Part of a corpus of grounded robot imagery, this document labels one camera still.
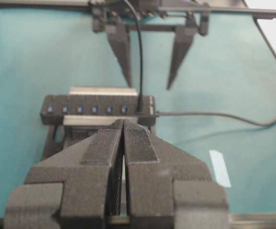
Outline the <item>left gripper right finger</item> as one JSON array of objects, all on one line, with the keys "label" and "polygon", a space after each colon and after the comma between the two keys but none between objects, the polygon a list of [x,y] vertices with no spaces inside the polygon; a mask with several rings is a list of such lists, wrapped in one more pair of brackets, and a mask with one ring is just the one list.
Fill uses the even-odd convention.
[{"label": "left gripper right finger", "polygon": [[226,191],[205,162],[129,120],[123,134],[131,228],[229,228]]}]

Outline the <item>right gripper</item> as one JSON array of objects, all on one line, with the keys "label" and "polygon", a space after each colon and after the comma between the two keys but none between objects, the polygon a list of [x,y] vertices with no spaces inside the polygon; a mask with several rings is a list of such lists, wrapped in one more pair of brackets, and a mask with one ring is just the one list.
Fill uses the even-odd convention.
[{"label": "right gripper", "polygon": [[[89,4],[92,8],[94,31],[102,31],[108,24],[107,39],[129,87],[132,87],[130,36],[126,26],[121,23],[123,19],[139,25],[140,21],[152,17],[168,17],[168,11],[180,11],[186,13],[186,20],[190,22],[195,20],[193,13],[199,12],[201,13],[199,33],[205,35],[208,30],[210,6],[194,0],[91,0]],[[180,25],[175,28],[167,90],[171,88],[177,76],[178,69],[192,45],[194,35],[194,27]]]}]

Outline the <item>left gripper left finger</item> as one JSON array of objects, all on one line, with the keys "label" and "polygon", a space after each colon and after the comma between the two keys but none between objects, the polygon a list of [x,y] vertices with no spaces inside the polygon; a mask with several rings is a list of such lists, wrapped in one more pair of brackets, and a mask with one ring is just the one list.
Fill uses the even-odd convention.
[{"label": "left gripper left finger", "polygon": [[13,190],[6,229],[103,229],[120,213],[123,120],[31,167]]}]

